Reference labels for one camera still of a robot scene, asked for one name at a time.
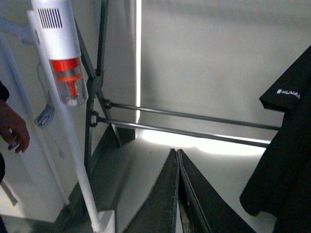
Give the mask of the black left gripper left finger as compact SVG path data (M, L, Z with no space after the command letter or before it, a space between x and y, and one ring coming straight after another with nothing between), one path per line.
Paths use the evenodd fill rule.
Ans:
M180 165L171 149L144 203L124 233L174 233L176 229Z

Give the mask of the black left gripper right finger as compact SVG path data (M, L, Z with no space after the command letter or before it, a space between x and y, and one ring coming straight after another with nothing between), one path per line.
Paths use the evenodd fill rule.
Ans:
M185 233L253 233L254 230L221 198L184 153L180 164L179 210Z

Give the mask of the bystander bare hand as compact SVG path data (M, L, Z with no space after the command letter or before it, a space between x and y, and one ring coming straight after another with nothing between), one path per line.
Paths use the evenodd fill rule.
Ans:
M8 150L25 152L30 143L26 122L3 100L0 100L0 135L9 144Z

